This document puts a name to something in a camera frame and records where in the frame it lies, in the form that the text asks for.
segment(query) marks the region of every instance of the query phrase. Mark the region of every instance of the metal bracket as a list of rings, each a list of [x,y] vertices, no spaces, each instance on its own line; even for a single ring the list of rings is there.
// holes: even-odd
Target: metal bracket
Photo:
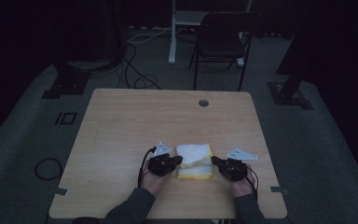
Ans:
[[[245,152],[240,148],[235,148],[233,151],[228,152],[227,156],[237,161],[256,161],[258,157],[249,152]]]
[[[162,154],[169,154],[171,152],[171,148],[165,146],[162,142],[159,142],[158,146],[156,147],[156,150],[154,152],[155,156],[159,156]]]
[[[68,193],[68,189],[56,188],[55,193],[61,196],[66,196],[66,194]]]
[[[288,195],[289,190],[283,189],[280,186],[271,186],[271,192],[280,192],[282,195]]]

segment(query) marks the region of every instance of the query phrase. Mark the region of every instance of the folded white cloth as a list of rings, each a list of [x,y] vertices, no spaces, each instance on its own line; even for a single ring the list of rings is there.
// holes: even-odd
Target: folded white cloth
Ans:
[[[176,151],[183,157],[179,178],[209,179],[213,176],[213,154],[209,144],[179,145]]]
[[[212,151],[209,144],[179,145],[176,147],[178,156],[182,156],[182,168],[191,168],[201,164],[212,165]]]

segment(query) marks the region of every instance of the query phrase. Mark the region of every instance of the black cable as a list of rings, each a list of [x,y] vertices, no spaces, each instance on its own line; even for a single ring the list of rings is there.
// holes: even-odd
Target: black cable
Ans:
[[[147,174],[149,174],[150,171],[151,171],[151,170],[148,170],[146,173],[144,173],[144,174],[142,175],[142,178],[144,178],[144,176],[146,176]]]
[[[252,181],[248,178],[248,176],[246,176],[245,178],[246,178],[246,180],[249,182],[249,184],[251,185],[252,190],[253,190],[253,192],[254,192],[254,194],[255,194],[255,200],[257,201],[257,199],[258,199],[258,192],[257,192],[257,190],[258,190],[258,176],[257,176],[257,174],[255,173],[254,170],[252,170],[252,169],[249,168],[249,167],[247,167],[247,168],[248,168],[250,171],[252,171],[252,173],[255,174],[255,179],[256,179],[256,183],[257,183],[257,188],[255,188],[255,184],[252,183]]]
[[[288,216],[286,216],[285,219],[288,220],[291,224],[295,224],[295,222],[292,221],[292,219],[290,219]]]
[[[60,173],[58,175],[55,175],[55,176],[52,176],[52,177],[43,177],[41,174],[39,174],[39,166],[45,161],[55,161],[58,164],[58,167],[60,169]],[[61,179],[62,174],[63,174],[63,169],[62,169],[61,163],[57,159],[55,159],[55,158],[46,158],[46,159],[44,159],[44,160],[42,160],[42,161],[40,161],[40,162],[38,162],[36,164],[36,166],[34,167],[34,174],[36,175],[37,178],[39,178],[41,180],[45,180],[45,181],[49,181],[49,180],[53,180],[53,179],[57,179],[57,178]]]
[[[132,65],[132,60],[134,59],[135,55],[136,55],[136,47],[133,46],[132,44],[128,43],[128,46],[132,47],[134,52],[132,54],[132,56],[130,57],[129,60],[127,60],[125,57],[123,57],[123,60],[127,63],[125,69],[124,69],[124,78],[120,77],[120,80],[122,80],[124,82],[124,84],[127,85],[128,89],[146,89],[149,88],[151,86],[155,86],[157,87],[159,90],[161,90],[161,87],[157,84],[158,79],[155,76],[152,75],[142,75],[133,65]],[[135,71],[135,73],[139,76],[133,83],[133,85],[130,84],[129,80],[128,80],[128,70],[129,68],[132,68],[133,71]],[[151,83],[151,85],[146,86],[146,82],[144,81],[147,80],[148,82]],[[142,81],[144,83],[144,86],[142,88],[139,87],[139,85],[137,85],[137,83],[139,83],[140,81]]]
[[[146,158],[147,155],[149,155],[150,152],[154,153],[156,151],[156,147],[152,147],[149,150],[147,150],[145,156],[144,156],[144,160],[142,161],[142,165],[141,168],[139,168],[139,174],[138,174],[138,188],[141,187],[141,183],[142,183],[142,178],[144,177],[144,175],[142,175],[142,172],[144,171],[144,166],[145,166],[145,162],[146,162]]]
[[[118,70],[116,71],[116,74],[118,76],[118,83],[116,85],[116,89],[118,89],[118,86],[120,85],[120,82],[121,82],[121,79],[123,77],[123,72],[124,72],[124,65],[123,65],[123,62],[121,62],[120,64],[120,68],[121,68],[121,72],[119,73]]]

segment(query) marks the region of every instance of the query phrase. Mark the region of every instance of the wooden table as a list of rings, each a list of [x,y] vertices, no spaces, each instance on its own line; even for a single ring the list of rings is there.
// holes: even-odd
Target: wooden table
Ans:
[[[202,107],[199,100],[209,105]],[[104,217],[137,186],[137,175],[148,149],[160,141],[211,145],[225,159],[240,147],[258,156],[247,161],[259,178],[259,205],[265,217],[282,218],[286,207],[251,95],[228,91],[151,91],[98,89],[66,164],[49,214],[54,218]],[[227,182],[213,169],[209,180],[172,175],[148,218],[234,218]]]

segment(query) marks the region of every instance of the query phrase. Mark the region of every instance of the gray sleeve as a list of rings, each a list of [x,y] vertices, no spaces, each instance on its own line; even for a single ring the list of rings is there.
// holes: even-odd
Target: gray sleeve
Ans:
[[[103,224],[142,223],[155,200],[155,196],[146,189],[134,189],[127,201],[106,215]]]
[[[235,213],[240,223],[265,224],[267,223],[261,213],[254,194],[243,195],[234,199]]]

